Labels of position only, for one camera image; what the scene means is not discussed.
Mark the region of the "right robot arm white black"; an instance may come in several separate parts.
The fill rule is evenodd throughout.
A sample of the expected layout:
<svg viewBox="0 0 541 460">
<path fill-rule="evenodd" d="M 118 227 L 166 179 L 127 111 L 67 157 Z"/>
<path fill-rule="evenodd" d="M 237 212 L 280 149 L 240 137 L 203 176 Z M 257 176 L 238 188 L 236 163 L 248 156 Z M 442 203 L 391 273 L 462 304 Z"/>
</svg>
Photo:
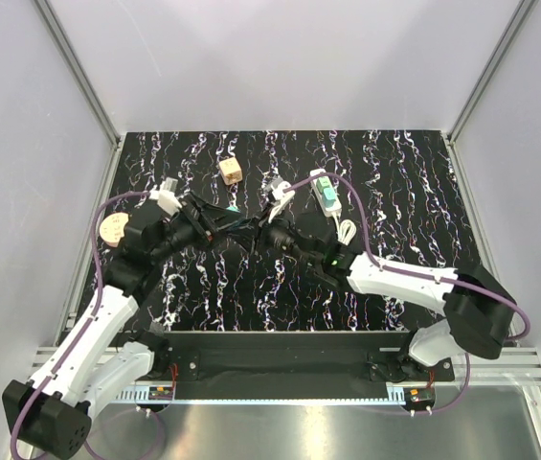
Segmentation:
<svg viewBox="0 0 541 460">
<path fill-rule="evenodd" d="M 407 379 L 419 380 L 461 353 L 496 359 L 509 340 L 514 300 L 481 265 L 433 268 L 373 259 L 340 242 L 327 219 L 310 214 L 294 222 L 248 218 L 229 235 L 250 252 L 273 249 L 299 261 L 332 290 L 391 297 L 441 315 L 413 332 L 398 356 Z"/>
</svg>

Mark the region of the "green usb charger plug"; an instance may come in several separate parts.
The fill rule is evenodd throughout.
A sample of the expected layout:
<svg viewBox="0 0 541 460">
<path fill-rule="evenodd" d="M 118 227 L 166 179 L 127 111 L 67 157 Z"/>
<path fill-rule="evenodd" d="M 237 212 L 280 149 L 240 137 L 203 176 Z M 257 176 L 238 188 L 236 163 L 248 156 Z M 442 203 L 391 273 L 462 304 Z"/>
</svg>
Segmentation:
<svg viewBox="0 0 541 460">
<path fill-rule="evenodd" d="M 322 176 L 317 179 L 316 187 L 320 192 L 326 189 L 332 189 L 333 185 L 327 176 Z"/>
</svg>

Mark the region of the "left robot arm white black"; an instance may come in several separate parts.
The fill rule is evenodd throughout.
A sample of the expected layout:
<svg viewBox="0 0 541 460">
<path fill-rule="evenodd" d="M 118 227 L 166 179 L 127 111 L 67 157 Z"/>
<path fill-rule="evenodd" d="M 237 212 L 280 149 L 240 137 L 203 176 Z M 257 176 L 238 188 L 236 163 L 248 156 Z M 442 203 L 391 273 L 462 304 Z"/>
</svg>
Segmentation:
<svg viewBox="0 0 541 460">
<path fill-rule="evenodd" d="M 170 367 L 163 340 L 141 333 L 106 364 L 98 361 L 122 326 L 155 290 L 168 258 L 194 247 L 209 249 L 227 238 L 251 244 L 242 213 L 195 194 L 142 194 L 124 224 L 117 251 L 96 260 L 97 287 L 90 304 L 52 356 L 25 382 L 12 380 L 2 394 L 11 433 L 10 454 L 19 443 L 41 456 L 72 458 L 85 444 L 94 420 L 132 381 L 157 380 Z"/>
</svg>

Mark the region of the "light teal charger cube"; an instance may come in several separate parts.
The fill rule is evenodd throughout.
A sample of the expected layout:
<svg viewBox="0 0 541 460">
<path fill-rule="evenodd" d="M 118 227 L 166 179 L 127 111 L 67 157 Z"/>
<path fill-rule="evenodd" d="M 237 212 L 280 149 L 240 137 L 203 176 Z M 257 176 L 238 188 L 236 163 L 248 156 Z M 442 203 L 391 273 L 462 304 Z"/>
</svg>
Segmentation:
<svg viewBox="0 0 541 460">
<path fill-rule="evenodd" d="M 326 189 L 323 192 L 321 192 L 321 197 L 326 207 L 332 207 L 337 200 L 337 194 L 333 188 Z"/>
</svg>

